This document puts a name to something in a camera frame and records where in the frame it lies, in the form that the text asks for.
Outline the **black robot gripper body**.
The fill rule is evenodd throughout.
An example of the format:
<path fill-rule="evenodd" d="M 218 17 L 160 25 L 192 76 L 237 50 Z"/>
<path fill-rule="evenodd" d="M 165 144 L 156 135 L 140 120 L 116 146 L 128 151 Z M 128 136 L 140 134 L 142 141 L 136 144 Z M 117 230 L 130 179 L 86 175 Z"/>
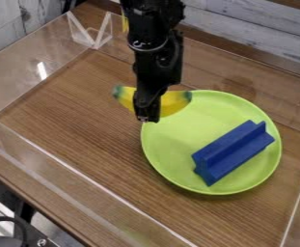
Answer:
<path fill-rule="evenodd" d="M 157 37 L 129 32 L 128 46 L 134 58 L 134 95 L 161 96 L 181 80 L 182 35 L 176 30 L 168 30 Z"/>

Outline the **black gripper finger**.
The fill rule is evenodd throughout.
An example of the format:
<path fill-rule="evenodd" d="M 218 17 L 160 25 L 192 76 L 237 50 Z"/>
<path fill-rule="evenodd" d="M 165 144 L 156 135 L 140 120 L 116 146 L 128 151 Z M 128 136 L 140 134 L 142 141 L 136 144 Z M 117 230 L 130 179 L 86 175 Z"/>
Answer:
<path fill-rule="evenodd" d="M 156 123 L 160 120 L 161 100 L 156 97 L 146 105 L 140 103 L 137 93 L 132 96 L 132 108 L 136 119 L 144 123 Z"/>

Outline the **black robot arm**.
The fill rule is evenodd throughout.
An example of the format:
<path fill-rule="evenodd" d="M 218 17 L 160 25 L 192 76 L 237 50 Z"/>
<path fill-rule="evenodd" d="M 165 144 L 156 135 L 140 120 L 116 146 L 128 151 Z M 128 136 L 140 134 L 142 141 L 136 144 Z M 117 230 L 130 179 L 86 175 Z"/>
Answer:
<path fill-rule="evenodd" d="M 174 29 L 184 18 L 181 0 L 120 0 L 128 21 L 136 89 L 132 107 L 140 121 L 161 118 L 161 96 L 181 80 L 184 39 Z"/>

